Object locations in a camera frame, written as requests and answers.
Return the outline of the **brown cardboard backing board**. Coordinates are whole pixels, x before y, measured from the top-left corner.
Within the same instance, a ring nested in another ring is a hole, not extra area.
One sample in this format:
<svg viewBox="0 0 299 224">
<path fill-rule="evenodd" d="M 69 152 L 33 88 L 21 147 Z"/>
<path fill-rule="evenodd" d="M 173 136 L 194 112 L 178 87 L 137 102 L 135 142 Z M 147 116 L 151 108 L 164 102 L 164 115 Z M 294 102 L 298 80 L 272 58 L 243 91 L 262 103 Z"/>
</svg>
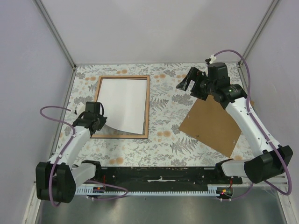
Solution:
<svg viewBox="0 0 299 224">
<path fill-rule="evenodd" d="M 212 96 L 195 101 L 179 130 L 226 157 L 231 156 L 241 135 L 237 123 Z"/>
</svg>

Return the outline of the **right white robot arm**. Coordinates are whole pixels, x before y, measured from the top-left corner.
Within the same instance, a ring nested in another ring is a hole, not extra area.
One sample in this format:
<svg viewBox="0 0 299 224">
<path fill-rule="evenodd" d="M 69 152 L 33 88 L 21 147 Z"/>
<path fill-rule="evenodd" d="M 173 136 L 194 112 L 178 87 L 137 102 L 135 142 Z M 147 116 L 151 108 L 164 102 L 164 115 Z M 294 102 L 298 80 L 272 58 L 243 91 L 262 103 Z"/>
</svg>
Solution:
<svg viewBox="0 0 299 224">
<path fill-rule="evenodd" d="M 206 100 L 212 96 L 232 117 L 248 141 L 254 158 L 251 160 L 225 160 L 217 163 L 214 171 L 218 183 L 226 183 L 231 176 L 247 177 L 260 183 L 286 173 L 292 158 L 290 146 L 282 146 L 265 128 L 254 112 L 249 97 L 239 84 L 232 84 L 225 63 L 212 63 L 207 71 L 191 67 L 176 89 L 186 91 L 189 84 L 191 96 Z"/>
</svg>

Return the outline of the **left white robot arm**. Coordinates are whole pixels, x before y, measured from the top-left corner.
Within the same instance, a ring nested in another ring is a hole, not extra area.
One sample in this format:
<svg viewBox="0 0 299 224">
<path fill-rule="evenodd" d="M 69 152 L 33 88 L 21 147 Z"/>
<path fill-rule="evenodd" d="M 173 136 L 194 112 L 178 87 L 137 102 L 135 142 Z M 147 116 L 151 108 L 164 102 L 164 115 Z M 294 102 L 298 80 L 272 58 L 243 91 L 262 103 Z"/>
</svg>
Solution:
<svg viewBox="0 0 299 224">
<path fill-rule="evenodd" d="M 100 102 L 86 102 L 75 109 L 77 119 L 66 123 L 72 134 L 47 162 L 36 166 L 36 195 L 40 200 L 50 201 L 57 207 L 60 203 L 69 203 L 75 196 L 76 189 L 90 180 L 99 183 L 103 178 L 101 165 L 96 161 L 84 161 L 73 168 L 76 157 L 82 147 L 107 121 L 104 107 Z"/>
</svg>

